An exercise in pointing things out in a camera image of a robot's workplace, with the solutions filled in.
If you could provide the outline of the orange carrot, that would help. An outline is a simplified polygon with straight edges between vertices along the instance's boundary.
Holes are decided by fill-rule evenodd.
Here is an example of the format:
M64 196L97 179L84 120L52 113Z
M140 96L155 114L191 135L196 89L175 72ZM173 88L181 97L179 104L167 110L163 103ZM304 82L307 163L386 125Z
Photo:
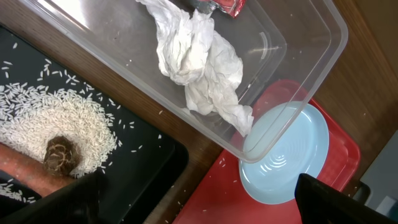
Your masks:
M71 184L71 177L57 177L44 170L42 164L10 147L1 144L1 170L46 197Z

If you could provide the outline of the pile of rice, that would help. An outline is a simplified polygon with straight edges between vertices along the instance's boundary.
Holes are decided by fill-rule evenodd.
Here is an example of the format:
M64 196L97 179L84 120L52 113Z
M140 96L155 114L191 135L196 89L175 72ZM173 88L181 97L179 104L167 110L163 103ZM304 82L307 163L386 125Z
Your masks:
M47 143L64 136L81 155L79 165L69 174L72 177L94 171L104 174L102 162L118 147L112 125L112 115L76 90L51 93L40 87L1 83L1 142L43 162Z

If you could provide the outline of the large light blue plate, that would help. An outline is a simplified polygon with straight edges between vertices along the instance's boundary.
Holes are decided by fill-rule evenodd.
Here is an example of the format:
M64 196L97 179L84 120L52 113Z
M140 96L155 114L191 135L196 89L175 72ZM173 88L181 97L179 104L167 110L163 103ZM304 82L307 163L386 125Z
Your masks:
M330 143L325 118L307 104L293 123L258 162L239 162L239 175L245 191L254 200L277 205L295 198L301 173L317 177L322 170Z

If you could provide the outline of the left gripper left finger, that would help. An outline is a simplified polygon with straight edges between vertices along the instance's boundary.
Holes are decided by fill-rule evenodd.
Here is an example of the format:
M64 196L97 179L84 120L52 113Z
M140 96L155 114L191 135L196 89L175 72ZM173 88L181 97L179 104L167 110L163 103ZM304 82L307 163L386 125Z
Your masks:
M96 171L73 183L1 216L2 224L103 223L100 198L106 178Z

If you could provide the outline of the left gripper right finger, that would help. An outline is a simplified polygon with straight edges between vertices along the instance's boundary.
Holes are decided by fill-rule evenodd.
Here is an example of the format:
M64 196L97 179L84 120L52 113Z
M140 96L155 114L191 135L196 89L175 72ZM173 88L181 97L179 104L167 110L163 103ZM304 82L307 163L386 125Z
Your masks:
M397 224L304 173L298 177L295 200L303 224Z

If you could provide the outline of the brown food scrap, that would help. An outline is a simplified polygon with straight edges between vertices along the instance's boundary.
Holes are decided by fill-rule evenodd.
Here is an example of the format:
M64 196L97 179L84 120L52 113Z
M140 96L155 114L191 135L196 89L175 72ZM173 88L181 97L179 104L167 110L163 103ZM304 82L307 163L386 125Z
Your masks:
M80 161L75 144L64 136L55 136L47 143L43 168L54 176L68 176Z

